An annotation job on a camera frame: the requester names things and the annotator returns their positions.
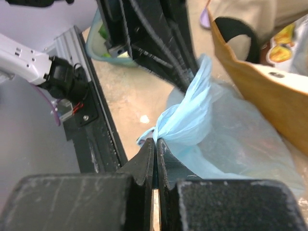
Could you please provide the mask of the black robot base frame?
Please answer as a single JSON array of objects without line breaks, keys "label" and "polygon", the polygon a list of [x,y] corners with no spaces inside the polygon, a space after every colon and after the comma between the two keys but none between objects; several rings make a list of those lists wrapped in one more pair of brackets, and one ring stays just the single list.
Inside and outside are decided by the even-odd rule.
[{"label": "black robot base frame", "polygon": [[88,82],[84,106],[64,122],[68,141],[72,141],[81,173],[116,172],[128,159],[81,31],[74,26],[54,39],[52,48],[59,57],[83,70]]}]

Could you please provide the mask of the brown Trader Joe's tote bag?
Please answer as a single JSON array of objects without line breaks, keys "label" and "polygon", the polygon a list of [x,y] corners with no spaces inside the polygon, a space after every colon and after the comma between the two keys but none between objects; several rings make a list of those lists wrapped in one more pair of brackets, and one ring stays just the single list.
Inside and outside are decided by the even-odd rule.
[{"label": "brown Trader Joe's tote bag", "polygon": [[296,148],[308,152],[308,76],[260,63],[262,48],[308,15],[305,0],[210,0],[215,55],[245,99]]}]

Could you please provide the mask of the brown white chips bag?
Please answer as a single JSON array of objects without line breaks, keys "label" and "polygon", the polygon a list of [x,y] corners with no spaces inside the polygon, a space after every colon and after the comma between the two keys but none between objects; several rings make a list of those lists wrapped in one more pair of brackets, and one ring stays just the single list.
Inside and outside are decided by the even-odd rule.
[{"label": "brown white chips bag", "polygon": [[308,16],[289,24],[262,48],[260,63],[279,70],[308,75]]}]

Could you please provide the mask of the light blue plastic bag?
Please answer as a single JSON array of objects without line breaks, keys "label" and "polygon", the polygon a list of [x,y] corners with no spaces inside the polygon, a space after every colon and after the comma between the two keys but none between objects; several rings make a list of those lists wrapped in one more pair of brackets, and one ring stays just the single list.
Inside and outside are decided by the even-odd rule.
[{"label": "light blue plastic bag", "polygon": [[270,179],[295,195],[305,190],[290,151],[276,129],[229,84],[211,76],[212,62],[199,70],[187,92],[174,89],[156,125],[137,140],[163,139],[172,154],[203,179]]}]

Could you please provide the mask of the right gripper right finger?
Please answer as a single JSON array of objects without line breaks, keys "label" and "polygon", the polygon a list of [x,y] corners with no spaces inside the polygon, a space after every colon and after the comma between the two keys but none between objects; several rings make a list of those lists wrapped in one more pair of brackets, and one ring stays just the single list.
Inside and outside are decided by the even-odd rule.
[{"label": "right gripper right finger", "polygon": [[294,195],[276,180],[203,180],[156,145],[163,231],[305,231]]}]

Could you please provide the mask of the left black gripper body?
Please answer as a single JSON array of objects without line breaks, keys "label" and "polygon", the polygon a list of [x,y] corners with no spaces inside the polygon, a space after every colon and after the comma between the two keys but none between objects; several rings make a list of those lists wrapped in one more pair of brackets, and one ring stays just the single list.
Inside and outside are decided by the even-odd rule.
[{"label": "left black gripper body", "polygon": [[126,51],[134,60],[135,43],[191,44],[184,0],[99,0],[112,54]]}]

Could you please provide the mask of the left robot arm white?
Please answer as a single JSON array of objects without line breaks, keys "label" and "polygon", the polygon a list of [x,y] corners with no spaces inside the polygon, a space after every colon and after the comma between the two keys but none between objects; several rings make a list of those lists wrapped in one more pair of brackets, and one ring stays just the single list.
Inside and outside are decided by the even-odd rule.
[{"label": "left robot arm white", "polygon": [[[139,66],[185,92],[197,73],[186,2],[183,0],[100,0],[106,47],[112,57],[127,52]],[[0,67],[47,90],[56,99],[84,100],[87,84],[65,59],[0,38]]]}]

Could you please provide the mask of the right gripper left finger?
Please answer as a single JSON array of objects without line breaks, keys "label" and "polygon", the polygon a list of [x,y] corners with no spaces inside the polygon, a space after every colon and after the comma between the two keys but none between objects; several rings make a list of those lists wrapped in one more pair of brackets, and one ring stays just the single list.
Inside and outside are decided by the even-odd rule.
[{"label": "right gripper left finger", "polygon": [[155,142],[114,173],[22,178],[0,216],[3,231],[151,231]]}]

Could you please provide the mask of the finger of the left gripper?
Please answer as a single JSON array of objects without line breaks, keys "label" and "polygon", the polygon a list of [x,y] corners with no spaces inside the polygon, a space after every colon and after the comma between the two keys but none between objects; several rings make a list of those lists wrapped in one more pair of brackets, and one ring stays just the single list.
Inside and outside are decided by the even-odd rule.
[{"label": "finger of the left gripper", "polygon": [[198,69],[190,43],[135,43],[134,61],[182,92],[187,91]]}]

